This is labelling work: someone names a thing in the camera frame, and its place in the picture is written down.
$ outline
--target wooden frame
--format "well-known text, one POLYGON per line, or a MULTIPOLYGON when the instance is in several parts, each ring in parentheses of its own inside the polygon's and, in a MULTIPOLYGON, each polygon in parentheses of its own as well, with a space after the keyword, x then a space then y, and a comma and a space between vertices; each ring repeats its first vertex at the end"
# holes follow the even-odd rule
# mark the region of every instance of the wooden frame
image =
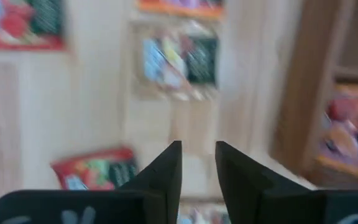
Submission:
POLYGON ((358 188, 358 167, 320 155, 334 83, 358 83, 358 1, 306 0, 272 157, 314 184, 358 188))

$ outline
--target wall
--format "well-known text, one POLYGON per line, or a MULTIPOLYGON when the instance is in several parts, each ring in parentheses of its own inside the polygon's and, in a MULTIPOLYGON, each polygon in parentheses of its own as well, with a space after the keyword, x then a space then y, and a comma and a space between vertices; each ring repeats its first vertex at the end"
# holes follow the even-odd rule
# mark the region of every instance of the wall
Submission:
MULTIPOLYGON (((128 21, 136 15, 132 2, 67 3, 68 53, 0 53, 0 61, 14 63, 20 75, 24 188, 57 188, 49 162, 120 142, 135 146, 144 167, 165 149, 174 131, 171 121, 177 119, 174 112, 183 109, 166 101, 139 101, 130 94, 125 59, 128 21)), ((266 152, 299 5, 299 0, 227 1, 219 68, 222 93, 219 101, 200 109, 212 108, 200 126, 216 123, 216 131, 184 139, 184 196, 220 195, 213 151, 201 150, 201 157, 198 153, 199 147, 211 149, 215 139, 290 176, 266 152)), ((190 106, 185 114, 198 111, 190 106)), ((181 130, 191 131, 189 126, 181 130)))

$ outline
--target store shelf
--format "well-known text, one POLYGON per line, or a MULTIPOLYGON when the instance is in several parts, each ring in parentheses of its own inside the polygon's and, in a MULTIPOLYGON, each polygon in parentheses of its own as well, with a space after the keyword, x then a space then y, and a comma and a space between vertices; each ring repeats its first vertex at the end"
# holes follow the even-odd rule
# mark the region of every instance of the store shelf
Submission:
POLYGON ((137 7, 142 11, 172 14, 178 16, 199 17, 201 19, 220 20, 223 14, 223 8, 202 8, 188 9, 185 7, 172 6, 171 4, 138 2, 137 7))
POLYGON ((358 83, 358 68, 335 67, 334 75, 339 82, 358 83))
POLYGON ((344 162, 324 154, 319 155, 316 158, 316 161, 318 162, 318 164, 322 165, 323 167, 327 167, 330 169, 334 169, 338 172, 349 174, 355 177, 356 179, 358 179, 358 163, 356 162, 355 163, 344 162))

